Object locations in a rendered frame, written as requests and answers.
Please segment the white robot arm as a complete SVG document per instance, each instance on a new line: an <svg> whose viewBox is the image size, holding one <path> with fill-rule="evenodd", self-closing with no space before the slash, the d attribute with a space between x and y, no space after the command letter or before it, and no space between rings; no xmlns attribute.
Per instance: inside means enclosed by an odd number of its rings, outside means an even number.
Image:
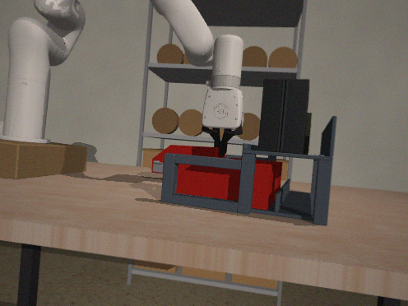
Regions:
<svg viewBox="0 0 408 306"><path fill-rule="evenodd" d="M240 37L221 35L214 41L191 0L150 1L173 28L187 60L196 67L213 66L207 86L240 89L243 61ZM9 73L0 139L50 143L44 139L50 66L67 59L84 28L86 14L77 0L34 0L34 5L48 24L25 16L14 20L8 31Z"/></svg>

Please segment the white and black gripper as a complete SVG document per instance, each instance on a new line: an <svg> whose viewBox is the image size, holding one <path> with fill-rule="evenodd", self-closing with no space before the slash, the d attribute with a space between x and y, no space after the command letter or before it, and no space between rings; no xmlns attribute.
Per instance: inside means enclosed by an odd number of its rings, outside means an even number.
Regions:
<svg viewBox="0 0 408 306"><path fill-rule="evenodd" d="M230 86L213 86L208 89L202 111L202 131L209 133L215 140L214 147L220 148L219 156L225 156L227 142L231 137L243 134L242 126L242 91ZM221 140L220 129L224 129Z"/></svg>

